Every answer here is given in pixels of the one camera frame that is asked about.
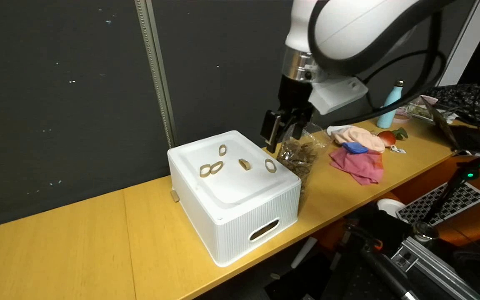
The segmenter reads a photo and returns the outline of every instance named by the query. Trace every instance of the box handle slot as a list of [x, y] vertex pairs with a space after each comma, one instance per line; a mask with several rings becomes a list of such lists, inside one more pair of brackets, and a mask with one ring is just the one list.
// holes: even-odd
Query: box handle slot
[[249, 236], [249, 240], [256, 240], [259, 238], [261, 235], [268, 233], [271, 228], [274, 228], [278, 225], [278, 218], [276, 220], [271, 220], [269, 223], [259, 226], [258, 230], [254, 230]]

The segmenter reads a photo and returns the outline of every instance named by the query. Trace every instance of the gray wall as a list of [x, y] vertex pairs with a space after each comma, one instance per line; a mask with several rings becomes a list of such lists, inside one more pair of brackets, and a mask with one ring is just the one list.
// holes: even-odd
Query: gray wall
[[0, 1], [0, 223], [166, 173], [133, 1]]
[[236, 128], [251, 140], [276, 106], [291, 0], [153, 0], [178, 143]]

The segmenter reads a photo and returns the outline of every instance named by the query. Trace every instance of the cable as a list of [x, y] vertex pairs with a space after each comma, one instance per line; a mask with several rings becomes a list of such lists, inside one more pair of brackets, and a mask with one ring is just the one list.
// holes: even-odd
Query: cable
[[468, 261], [480, 261], [480, 251], [456, 250], [453, 260], [456, 268], [463, 268]]
[[[408, 88], [408, 91], [398, 101], [394, 101], [391, 105], [386, 105], [383, 108], [373, 110], [369, 113], [359, 115], [359, 116], [333, 121], [331, 125], [358, 123], [358, 121], [363, 121], [363, 120], [368, 120], [368, 118], [374, 118], [374, 116], [378, 116], [381, 113], [386, 113], [386, 111], [391, 111], [391, 110], [394, 110], [398, 106], [406, 105], [408, 101], [416, 98], [424, 90], [424, 86], [429, 86], [429, 85], [436, 83], [439, 80], [441, 73], [444, 71], [444, 65], [446, 65], [446, 56], [438, 50], [439, 33], [441, 33], [439, 25], [441, 25], [441, 11], [436, 11], [431, 16], [431, 25], [429, 25], [429, 30], [428, 30], [429, 31], [428, 48], [426, 50], [411, 51], [411, 53], [401, 55], [401, 56], [381, 65], [378, 70], [374, 70], [369, 76], [364, 78], [364, 81], [368, 81], [378, 71], [381, 71], [383, 68], [393, 65], [394, 61], [399, 61], [403, 58], [408, 58], [408, 56], [413, 56], [413, 55], [418, 55], [418, 53], [426, 53], [424, 55], [424, 61], [423, 61], [423, 68], [421, 68], [421, 73], [419, 73], [418, 80]], [[426, 81], [426, 78], [429, 76], [436, 58], [439, 60], [439, 68], [438, 68], [436, 75], [431, 80]]]
[[[433, 85], [434, 81], [438, 81], [438, 78], [439, 78], [441, 73], [443, 73], [443, 68], [444, 68], [444, 65], [446, 65], [446, 58], [444, 58], [444, 55], [439, 53], [439, 51], [436, 53], [436, 56], [439, 58], [441, 71], [438, 71], [438, 73], [436, 73], [431, 80], [428, 80], [424, 85]], [[408, 101], [414, 100], [416, 96], [419, 96], [423, 86], [421, 86], [421, 88], [411, 88], [411, 90], [408, 90], [408, 91], [401, 96], [401, 100], [393, 101], [393, 103], [388, 105], [388, 106], [378, 108], [378, 110], [374, 110], [374, 111], [369, 111], [369, 113], [364, 113], [364, 115], [359, 115], [359, 116], [354, 116], [354, 118], [338, 120], [338, 121], [333, 121], [331, 125], [358, 123], [358, 121], [363, 121], [363, 120], [368, 120], [368, 118], [374, 118], [374, 116], [378, 116], [378, 115], [383, 115], [383, 113], [386, 113], [386, 111], [391, 111], [391, 110], [394, 110], [394, 108], [399, 108], [399, 106], [406, 105]]]

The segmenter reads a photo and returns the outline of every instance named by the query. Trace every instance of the small object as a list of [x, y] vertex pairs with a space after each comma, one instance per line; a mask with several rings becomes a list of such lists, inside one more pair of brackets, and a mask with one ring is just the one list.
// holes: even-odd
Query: small object
[[206, 163], [206, 165], [201, 165], [199, 166], [199, 176], [201, 178], [204, 178], [204, 176], [208, 176], [209, 175], [209, 170], [211, 170], [211, 166]]
[[264, 166], [266, 166], [266, 170], [268, 170], [269, 173], [274, 173], [274, 171], [276, 171], [276, 165], [274, 165], [274, 161], [269, 160], [269, 158], [264, 160]]
[[294, 258], [291, 260], [291, 268], [296, 268], [303, 260], [304, 256], [308, 255], [308, 251], [316, 245], [316, 238], [309, 236], [306, 238], [304, 245], [299, 248], [299, 251], [294, 255]]
[[279, 280], [279, 275], [278, 273], [269, 273], [269, 278], [271, 280]]
[[223, 168], [223, 161], [219, 160], [219, 161], [214, 161], [214, 163], [211, 163], [209, 165], [209, 173], [218, 173], [221, 168]]
[[178, 203], [178, 201], [179, 201], [179, 196], [178, 196], [178, 193], [176, 193], [174, 190], [169, 190], [169, 195], [171, 195], [171, 198], [173, 198], [173, 203]]
[[396, 153], [406, 153], [403, 148], [398, 148], [396, 145], [389, 145], [386, 148], [389, 148], [391, 151], [396, 151]]
[[394, 198], [381, 198], [376, 201], [376, 208], [383, 210], [384, 213], [388, 213], [393, 218], [399, 216], [399, 210], [403, 210], [406, 205], [394, 200]]
[[336, 133], [336, 131], [339, 131], [339, 130], [344, 130], [344, 128], [348, 128], [349, 125], [339, 125], [339, 126], [326, 126], [326, 133], [328, 135], [333, 135], [333, 133]]
[[219, 156], [226, 155], [226, 145], [219, 145], [218, 155], [219, 155]]
[[359, 143], [343, 143], [343, 148], [353, 155], [368, 153], [368, 148]]
[[[388, 106], [393, 101], [399, 100], [401, 95], [403, 95], [403, 80], [398, 80], [396, 85], [388, 93], [383, 106]], [[378, 116], [376, 126], [378, 128], [388, 128], [391, 125], [391, 121], [393, 121], [393, 116], [394, 116], [394, 110], [389, 110], [389, 111], [383, 113], [381, 116]]]
[[396, 140], [393, 131], [379, 131], [376, 136], [383, 140], [384, 146], [394, 145], [394, 140]]
[[404, 128], [396, 128], [396, 130], [393, 130], [393, 135], [394, 135], [394, 138], [396, 140], [406, 140], [408, 138], [408, 133], [406, 133], [406, 130]]
[[238, 163], [241, 165], [243, 170], [251, 170], [251, 163], [249, 161], [239, 158]]

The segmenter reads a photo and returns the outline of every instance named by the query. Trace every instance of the orange chair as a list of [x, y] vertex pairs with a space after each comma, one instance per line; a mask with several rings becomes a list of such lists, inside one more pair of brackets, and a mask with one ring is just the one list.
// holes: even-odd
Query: orange chair
[[[408, 203], [418, 198], [419, 195], [426, 193], [428, 190], [449, 180], [449, 176], [456, 170], [456, 161], [466, 161], [466, 160], [471, 158], [466, 156], [448, 158], [438, 166], [394, 188], [389, 195], [386, 195], [386, 198], [396, 198], [403, 203]], [[471, 180], [469, 183], [480, 188], [480, 176], [476, 180]], [[458, 246], [480, 240], [480, 203], [439, 223], [438, 233], [441, 240]]]

